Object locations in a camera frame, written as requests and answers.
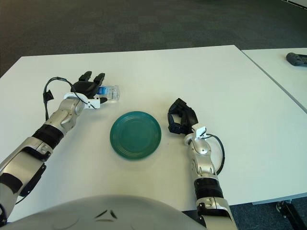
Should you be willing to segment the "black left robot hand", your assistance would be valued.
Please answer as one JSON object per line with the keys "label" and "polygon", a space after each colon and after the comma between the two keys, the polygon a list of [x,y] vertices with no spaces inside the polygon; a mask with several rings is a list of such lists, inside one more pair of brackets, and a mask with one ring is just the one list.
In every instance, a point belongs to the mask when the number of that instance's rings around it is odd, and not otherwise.
{"label": "black left robot hand", "polygon": [[106,97],[99,97],[98,91],[105,78],[105,73],[98,74],[93,81],[89,81],[91,71],[85,72],[71,87],[71,91],[77,93],[87,108],[98,109],[100,104],[108,101]]}

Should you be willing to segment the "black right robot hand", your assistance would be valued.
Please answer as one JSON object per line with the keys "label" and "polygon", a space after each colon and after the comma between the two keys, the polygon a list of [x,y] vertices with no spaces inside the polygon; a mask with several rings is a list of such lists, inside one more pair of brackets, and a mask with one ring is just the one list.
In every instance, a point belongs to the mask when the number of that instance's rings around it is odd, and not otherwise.
{"label": "black right robot hand", "polygon": [[[178,115],[181,118],[180,123],[174,121],[173,115]],[[169,131],[175,134],[191,134],[192,126],[198,123],[194,110],[187,106],[187,103],[180,98],[176,99],[170,106],[167,119]]]}

